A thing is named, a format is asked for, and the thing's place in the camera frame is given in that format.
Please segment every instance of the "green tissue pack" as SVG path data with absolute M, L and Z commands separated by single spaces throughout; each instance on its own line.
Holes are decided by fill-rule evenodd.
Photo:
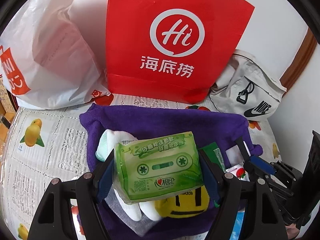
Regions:
M 114 188 L 127 204 L 158 200 L 203 186 L 192 132 L 118 143 Z

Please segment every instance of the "qr code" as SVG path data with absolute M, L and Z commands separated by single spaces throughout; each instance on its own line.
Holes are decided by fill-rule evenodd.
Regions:
M 134 182 L 134 191 L 146 191 L 147 190 L 147 181 L 144 180 L 136 180 Z

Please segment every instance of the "lemon print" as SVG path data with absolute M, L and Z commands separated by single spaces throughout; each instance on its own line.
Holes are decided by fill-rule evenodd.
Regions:
M 278 151 L 277 145 L 275 143 L 272 145 L 272 153 L 274 158 L 279 158 L 280 152 Z
M 36 124 L 30 125 L 24 134 L 24 141 L 27 146 L 32 147 L 36 144 L 40 135 L 40 127 Z
M 28 239 L 28 230 L 26 229 L 26 227 L 22 224 L 19 225 L 18 228 L 18 237 L 22 240 L 27 240 Z
M 40 131 L 42 127 L 41 119 L 34 119 L 31 122 L 24 133 L 24 137 L 21 139 L 20 143 L 25 143 L 27 146 L 32 147 L 35 144 L 44 147 Z
M 250 122 L 250 121 L 249 121 L 249 127 L 250 127 L 251 129 L 256 128 L 255 124 L 254 124 L 253 122 Z
M 33 125 L 33 124 L 36 124 L 37 126 L 39 126 L 40 127 L 40 129 L 41 129 L 41 127 L 42 127 L 42 121 L 41 121 L 41 119 L 34 119 L 33 121 L 32 121 L 32 123 L 31 123 L 31 125 Z

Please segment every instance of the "gray sock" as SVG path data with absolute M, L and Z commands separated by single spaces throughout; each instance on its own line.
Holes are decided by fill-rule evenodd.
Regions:
M 159 221 L 150 220 L 143 212 L 142 219 L 140 221 L 133 221 L 128 215 L 124 212 L 120 203 L 116 197 L 113 187 L 111 187 L 108 196 L 105 198 L 110 209 L 125 223 L 132 231 L 134 231 L 138 236 L 144 236 L 154 225 Z

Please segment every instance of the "cardboard box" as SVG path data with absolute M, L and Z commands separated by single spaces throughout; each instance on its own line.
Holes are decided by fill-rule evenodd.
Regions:
M 16 113 L 15 106 L 12 103 L 13 96 L 8 93 L 3 85 L 2 75 L 0 76 L 0 102 L 6 113 Z
M 13 113 L 5 113 L 5 114 L 4 114 L 4 117 L 5 117 L 10 123 L 12 123 L 15 115 L 16 115 L 16 114 L 13 114 Z M 3 123 L 1 123 L 1 124 L 0 124 L 0 143 L 7 141 L 8 131 L 9 131 L 9 129 L 6 128 Z

